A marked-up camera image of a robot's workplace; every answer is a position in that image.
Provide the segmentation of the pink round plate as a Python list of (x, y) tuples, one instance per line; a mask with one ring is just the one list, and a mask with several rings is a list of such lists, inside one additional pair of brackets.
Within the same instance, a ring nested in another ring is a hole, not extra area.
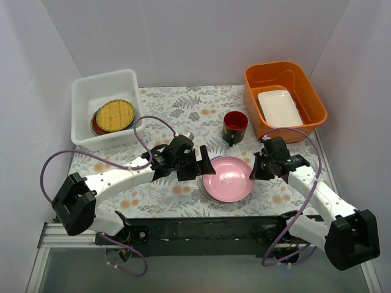
[(233, 199), (250, 194), (254, 180), (249, 179), (252, 169), (244, 160), (233, 156), (219, 156), (211, 161), (215, 175), (202, 175), (208, 193), (216, 199)]

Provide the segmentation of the yellow woven round plate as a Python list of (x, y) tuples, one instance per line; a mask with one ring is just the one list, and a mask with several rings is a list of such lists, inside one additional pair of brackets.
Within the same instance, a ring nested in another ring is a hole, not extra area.
[(115, 99), (98, 109), (95, 121), (102, 131), (117, 132), (129, 127), (135, 116), (135, 108), (129, 101)]

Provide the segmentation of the red gold rimmed plate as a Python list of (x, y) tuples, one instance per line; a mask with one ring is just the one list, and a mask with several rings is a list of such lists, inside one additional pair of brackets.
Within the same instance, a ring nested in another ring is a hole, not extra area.
[(102, 130), (98, 125), (96, 121), (96, 116), (93, 117), (92, 119), (92, 129), (98, 133), (99, 135), (103, 135), (106, 133), (106, 131)]

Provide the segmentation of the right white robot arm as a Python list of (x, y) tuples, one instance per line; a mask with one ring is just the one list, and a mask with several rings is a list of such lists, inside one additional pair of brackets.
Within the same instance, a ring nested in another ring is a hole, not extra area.
[(262, 142), (263, 149), (255, 154), (250, 178), (264, 181), (282, 178), (322, 218), (322, 222), (312, 220), (303, 214), (303, 209), (280, 215), (275, 228), (277, 236), (267, 253), (280, 241), (288, 243), (299, 238), (322, 249), (338, 270), (379, 257), (377, 220), (371, 211), (360, 211), (343, 200), (319, 179), (321, 170), (314, 170), (301, 155), (290, 154), (283, 138)]

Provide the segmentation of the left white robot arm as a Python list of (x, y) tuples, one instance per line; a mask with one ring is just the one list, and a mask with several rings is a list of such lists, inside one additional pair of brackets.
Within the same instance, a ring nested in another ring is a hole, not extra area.
[(214, 175), (206, 146), (200, 147), (197, 160), (189, 137), (178, 135), (168, 145), (154, 147), (127, 165), (97, 175), (68, 175), (53, 199), (52, 207), (69, 236), (86, 230), (108, 235), (116, 244), (130, 236), (129, 222), (121, 212), (108, 212), (99, 206), (109, 198), (140, 184), (177, 174), (178, 181), (195, 180), (201, 175)]

